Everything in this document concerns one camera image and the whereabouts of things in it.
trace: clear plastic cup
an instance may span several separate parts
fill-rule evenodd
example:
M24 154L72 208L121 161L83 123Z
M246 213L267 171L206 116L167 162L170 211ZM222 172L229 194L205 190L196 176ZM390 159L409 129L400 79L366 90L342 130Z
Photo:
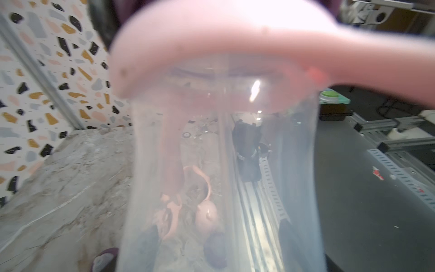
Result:
M221 54L134 83L134 182L117 271L325 271L318 89L272 56Z

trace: dark purple ball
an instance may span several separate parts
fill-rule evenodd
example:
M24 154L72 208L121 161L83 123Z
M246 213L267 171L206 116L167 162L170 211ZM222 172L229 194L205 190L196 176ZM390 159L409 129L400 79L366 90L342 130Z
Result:
M225 250L225 234L214 232L204 244L204 255L207 262L217 269L227 267L227 252Z

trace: dark gray table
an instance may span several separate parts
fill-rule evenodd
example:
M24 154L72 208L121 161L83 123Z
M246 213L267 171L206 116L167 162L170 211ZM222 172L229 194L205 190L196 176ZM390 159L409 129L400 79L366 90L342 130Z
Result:
M435 271L435 213L389 177L372 148L346 121L318 123L315 180L326 253L345 272Z

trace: terrazzo pattern wall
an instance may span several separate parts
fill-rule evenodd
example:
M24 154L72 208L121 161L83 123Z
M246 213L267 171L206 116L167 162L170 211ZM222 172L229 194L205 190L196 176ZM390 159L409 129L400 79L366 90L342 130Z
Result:
M0 40L0 207L72 130Z
M0 8L85 127L131 125L128 101L112 95L106 48L87 0L5 0Z

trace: pink lid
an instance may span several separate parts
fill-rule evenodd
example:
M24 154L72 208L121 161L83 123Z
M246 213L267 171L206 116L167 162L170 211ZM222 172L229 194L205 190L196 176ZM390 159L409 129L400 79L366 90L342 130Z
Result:
M306 0L165 0L139 10L110 53L115 94L182 60L216 53L280 56L322 85L355 84L435 103L435 43L339 26Z

